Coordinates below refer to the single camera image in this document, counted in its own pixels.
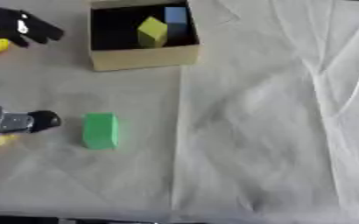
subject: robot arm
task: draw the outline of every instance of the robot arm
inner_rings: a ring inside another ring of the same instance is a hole
[[[28,47],[27,37],[40,44],[49,39],[60,40],[64,32],[23,10],[0,8],[0,39],[8,39],[15,45]]]
[[[13,114],[0,107],[0,135],[35,133],[60,125],[60,118],[52,111]]]

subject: blue cube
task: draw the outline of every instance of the blue cube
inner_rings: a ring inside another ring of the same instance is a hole
[[[165,7],[165,22],[169,39],[180,39],[187,35],[187,8]]]

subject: white cloth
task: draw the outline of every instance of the white cloth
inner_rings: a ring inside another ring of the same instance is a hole
[[[90,71],[83,1],[0,6],[67,31],[0,54],[0,104],[65,118],[0,149],[0,214],[359,223],[359,2],[192,0],[199,64],[112,73]],[[118,150],[83,149],[96,111]]]

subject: green cube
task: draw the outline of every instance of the green cube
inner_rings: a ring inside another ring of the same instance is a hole
[[[137,28],[138,43],[145,48],[162,47],[167,42],[167,24],[148,17]]]
[[[118,145],[118,121],[113,113],[85,116],[84,143],[90,150],[115,149]]]

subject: cardboard box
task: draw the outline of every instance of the cardboard box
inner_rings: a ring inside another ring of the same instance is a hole
[[[137,27],[149,16],[164,21],[165,6],[188,11],[187,35],[161,48],[142,48]],[[89,54],[96,71],[194,64],[200,40],[187,0],[92,0],[88,18]]]

